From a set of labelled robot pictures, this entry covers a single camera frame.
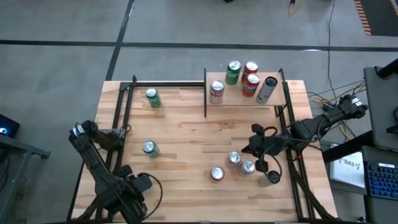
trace shelf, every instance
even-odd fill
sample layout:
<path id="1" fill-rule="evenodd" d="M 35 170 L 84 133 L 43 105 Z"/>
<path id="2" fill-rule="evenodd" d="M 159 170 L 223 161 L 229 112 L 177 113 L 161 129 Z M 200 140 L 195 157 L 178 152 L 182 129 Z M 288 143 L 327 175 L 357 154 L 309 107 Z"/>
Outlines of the shelf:
<path id="1" fill-rule="evenodd" d="M 259 87 L 256 90 L 256 93 L 252 97 L 245 97 L 242 94 L 243 84 L 241 83 L 242 73 L 239 75 L 239 81 L 235 85 L 229 85 L 225 82 L 225 72 L 208 72 L 206 74 L 206 95 L 207 95 L 207 105 L 208 106 L 284 106 L 286 104 L 284 90 L 282 88 L 282 79 L 280 78 L 279 72 L 259 72 L 257 75 L 260 77 L 261 81 Z M 268 99 L 266 104 L 259 104 L 256 101 L 256 97 L 260 91 L 262 83 L 264 80 L 272 76 L 277 79 L 278 84 L 275 87 L 274 92 L 271 97 Z M 224 83 L 224 96 L 223 102 L 220 104 L 210 103 L 210 85 L 219 80 Z"/>

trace green soda can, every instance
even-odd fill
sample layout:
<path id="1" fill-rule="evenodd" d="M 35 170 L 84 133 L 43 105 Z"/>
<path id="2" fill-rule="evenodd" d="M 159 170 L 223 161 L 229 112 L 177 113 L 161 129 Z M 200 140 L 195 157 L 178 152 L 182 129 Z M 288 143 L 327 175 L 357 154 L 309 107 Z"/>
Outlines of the green soda can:
<path id="1" fill-rule="evenodd" d="M 233 60 L 228 64 L 228 68 L 226 69 L 225 82 L 230 85 L 235 85 L 238 82 L 240 72 L 241 63 L 237 60 Z"/>
<path id="2" fill-rule="evenodd" d="M 159 92 L 156 89 L 148 89 L 147 90 L 147 98 L 150 103 L 150 106 L 153 108 L 158 108 L 162 105 L 160 100 Z"/>
<path id="3" fill-rule="evenodd" d="M 156 158 L 160 155 L 159 147 L 157 147 L 156 143 L 152 140 L 146 141 L 142 146 L 142 150 L 151 158 Z"/>

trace can on shelf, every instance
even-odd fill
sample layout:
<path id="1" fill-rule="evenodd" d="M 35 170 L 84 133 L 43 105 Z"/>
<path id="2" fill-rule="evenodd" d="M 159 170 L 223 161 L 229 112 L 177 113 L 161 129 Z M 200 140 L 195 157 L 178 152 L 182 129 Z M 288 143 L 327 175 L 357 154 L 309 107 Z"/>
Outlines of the can on shelf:
<path id="1" fill-rule="evenodd" d="M 240 72 L 241 63 L 237 60 L 233 60 L 228 64 L 226 69 L 225 82 L 230 85 L 235 85 L 238 82 Z"/>
<path id="2" fill-rule="evenodd" d="M 244 66 L 241 82 L 244 83 L 244 81 L 246 81 L 246 79 L 248 78 L 249 74 L 257 73 L 258 70 L 259 70 L 259 65 L 257 64 L 257 62 L 248 61 Z"/>
<path id="3" fill-rule="evenodd" d="M 156 89 L 148 89 L 146 95 L 151 107 L 158 108 L 162 105 L 159 92 Z"/>
<path id="4" fill-rule="evenodd" d="M 257 95 L 257 103 L 267 103 L 268 99 L 271 97 L 272 92 L 275 90 L 278 81 L 274 77 L 267 77 L 262 83 L 259 94 Z"/>
<path id="5" fill-rule="evenodd" d="M 146 141 L 142 146 L 142 150 L 151 158 L 156 158 L 160 156 L 159 147 L 157 147 L 156 143 L 152 140 Z"/>
<path id="6" fill-rule="evenodd" d="M 242 157 L 238 151 L 231 151 L 226 158 L 226 166 L 230 169 L 236 168 L 242 161 Z"/>
<path id="7" fill-rule="evenodd" d="M 210 172 L 210 177 L 211 177 L 211 181 L 214 183 L 218 183 L 220 182 L 223 178 L 224 178 L 225 172 L 224 169 L 219 167 L 219 166 L 215 166 L 213 168 L 211 168 L 211 172 Z"/>
<path id="8" fill-rule="evenodd" d="M 239 166 L 238 173 L 241 175 L 249 175 L 249 174 L 254 173 L 255 170 L 256 170 L 256 166 L 254 165 L 253 160 L 246 159 Z"/>
<path id="9" fill-rule="evenodd" d="M 242 94 L 246 97 L 252 97 L 256 93 L 260 84 L 260 77 L 257 74 L 249 74 L 243 84 Z"/>
<path id="10" fill-rule="evenodd" d="M 221 81 L 214 81 L 210 85 L 210 96 L 209 100 L 210 103 L 213 104 L 220 104 L 223 101 L 223 95 L 224 95 L 224 83 Z"/>

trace wooden tabletop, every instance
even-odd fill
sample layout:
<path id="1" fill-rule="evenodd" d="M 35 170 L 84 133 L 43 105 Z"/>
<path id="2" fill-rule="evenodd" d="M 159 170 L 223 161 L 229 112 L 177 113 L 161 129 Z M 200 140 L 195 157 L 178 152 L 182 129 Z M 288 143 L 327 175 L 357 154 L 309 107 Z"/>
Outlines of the wooden tabletop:
<path id="1" fill-rule="evenodd" d="M 296 119 L 311 118 L 303 81 L 288 83 Z M 109 129 L 112 125 L 119 84 L 104 83 L 95 119 L 101 129 Z M 134 89 L 129 117 L 132 130 L 126 136 L 122 162 L 129 164 L 135 174 L 148 172 L 156 176 L 163 185 L 163 201 L 147 222 L 297 220 L 285 152 L 277 156 L 283 176 L 275 185 L 263 182 L 260 172 L 241 177 L 224 164 L 229 151 L 240 151 L 248 144 L 248 137 L 253 135 L 252 123 L 280 129 L 273 106 L 211 106 L 204 118 L 203 87 L 157 89 L 163 103 L 161 108 L 150 107 L 146 88 Z M 142 144 L 148 139 L 158 144 L 160 157 L 151 159 L 143 153 Z M 336 216 L 321 152 L 309 147 L 303 154 L 311 190 L 328 212 Z M 248 154 L 242 156 L 256 159 Z M 272 158 L 266 156 L 266 160 L 271 169 L 279 171 Z M 225 170 L 225 177 L 218 184 L 210 181 L 213 166 Z M 84 167 L 72 217 L 79 216 L 94 199 L 94 185 Z M 144 192 L 149 211 L 156 205 L 159 195 L 155 182 Z M 300 197 L 304 214 L 308 216 L 302 192 Z M 123 218 L 117 214 L 114 221 L 123 221 Z"/>

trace concrete floor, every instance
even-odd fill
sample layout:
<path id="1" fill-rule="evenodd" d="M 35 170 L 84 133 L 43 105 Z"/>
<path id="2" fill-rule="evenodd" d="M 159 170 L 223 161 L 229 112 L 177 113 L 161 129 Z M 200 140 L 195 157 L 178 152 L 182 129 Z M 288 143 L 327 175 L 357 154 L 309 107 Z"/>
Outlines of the concrete floor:
<path id="1" fill-rule="evenodd" d="M 127 4 L 128 0 L 3 0 L 0 39 L 115 42 Z M 331 1 L 306 0 L 294 16 L 288 10 L 288 0 L 230 4 L 222 0 L 136 0 L 124 41 L 327 46 Z M 331 45 L 398 47 L 398 38 L 365 35 L 353 0 L 336 0 Z M 68 142 L 68 131 L 76 121 L 94 118 L 113 50 L 0 45 L 0 95 L 7 96 L 0 98 L 0 113 L 21 123 L 18 139 L 52 151 L 49 160 L 34 158 L 29 164 L 24 196 L 15 205 L 15 220 L 66 219 L 81 165 Z M 396 57 L 396 52 L 331 52 L 333 86 L 361 80 L 364 67 L 383 66 Z M 255 60 L 262 71 L 283 68 L 286 79 L 305 80 L 308 91 L 330 89 L 327 52 L 298 50 L 122 47 L 113 80 L 130 80 L 132 74 L 140 80 L 200 80 L 204 67 L 223 72 L 232 59 Z M 323 96 L 332 98 L 333 94 Z M 358 96 L 367 102 L 366 92 Z M 371 128 L 369 116 L 348 121 L 348 125 L 357 135 Z M 325 139 L 344 141 L 338 129 Z M 360 195 L 333 190 L 333 196 L 339 217 L 355 220 L 364 215 Z"/>

